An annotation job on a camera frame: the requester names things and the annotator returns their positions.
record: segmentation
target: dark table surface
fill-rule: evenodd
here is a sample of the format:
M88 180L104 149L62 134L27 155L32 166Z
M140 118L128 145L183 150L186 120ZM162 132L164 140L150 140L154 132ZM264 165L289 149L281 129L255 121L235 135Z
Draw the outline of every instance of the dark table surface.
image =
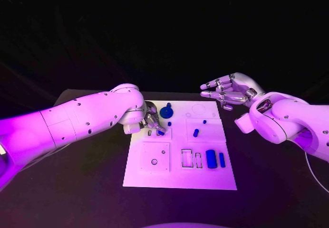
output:
M56 105L97 91L66 90ZM206 101L144 92L146 100ZM123 187L130 135L123 126L72 143L20 172L0 192L0 227L143 227L195 222L228 227L329 227L329 194L303 150L267 142L234 124L247 112L219 109L238 191ZM329 187L329 164L309 156Z

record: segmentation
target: white board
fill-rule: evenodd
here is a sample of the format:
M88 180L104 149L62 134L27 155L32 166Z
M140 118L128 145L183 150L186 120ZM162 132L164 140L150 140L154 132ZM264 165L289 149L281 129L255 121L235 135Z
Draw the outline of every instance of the white board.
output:
M160 124L167 129L163 136L150 128L131 135L123 186L237 190L216 102L151 102L159 112L169 102L173 116L160 117ZM206 150L215 150L215 169L206 165ZM225 168L219 165L219 153L224 153Z

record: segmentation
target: cable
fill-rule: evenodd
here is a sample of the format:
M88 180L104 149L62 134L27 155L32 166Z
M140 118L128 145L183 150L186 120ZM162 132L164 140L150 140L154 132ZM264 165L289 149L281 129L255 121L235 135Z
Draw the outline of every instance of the cable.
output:
M26 170L30 166L33 166L42 159L45 159L46 157L49 157L50 155L53 155L55 153L58 153L63 148L66 148L71 144L65 145L62 148L59 148L58 150L52 150L49 151L36 161L33 161L30 164L26 165L26 167L20 170Z
M329 190L325 188L325 186L322 185L320 181L317 180L316 176L314 176L314 173L313 173L313 170L310 168L310 162L309 162L309 158L307 158L307 153L304 152L304 157L306 157L306 162L307 162L307 166L309 166L309 169L310 169L310 173L313 175L313 178L314 180L317 181L317 184L320 185L320 187L325 189L325 191L329 193Z

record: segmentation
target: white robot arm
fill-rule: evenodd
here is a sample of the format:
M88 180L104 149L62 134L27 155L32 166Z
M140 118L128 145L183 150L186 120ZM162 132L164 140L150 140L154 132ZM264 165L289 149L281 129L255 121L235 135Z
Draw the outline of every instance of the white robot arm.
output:
M310 155L329 162L329 105L309 105L287 94L265 93L241 73L219 77L200 89L211 87L216 87L216 91L202 91L200 96L219 100L225 110L234 109L229 104L250 107L248 113L235 120L242 133L255 129L276 144L290 140Z
M123 124L125 134L138 132L144 126L166 132L156 106L144 101L133 84L0 120L0 189L32 161L117 123Z

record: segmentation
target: blue object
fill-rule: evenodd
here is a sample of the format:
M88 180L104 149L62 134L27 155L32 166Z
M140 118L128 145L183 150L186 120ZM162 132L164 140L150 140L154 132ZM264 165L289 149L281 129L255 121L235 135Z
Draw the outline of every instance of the blue object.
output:
M198 137L199 129L193 130L193 137Z
M225 168L225 160L224 160L224 154L219 153L219 162L221 162L221 167Z
M167 103L166 107L160 109L160 116L167 119L173 116L173 109L172 109L172 104Z
M208 150L205 152L206 155L206 164L209 169L215 169L218 167L218 162L216 162L216 154L213 150Z

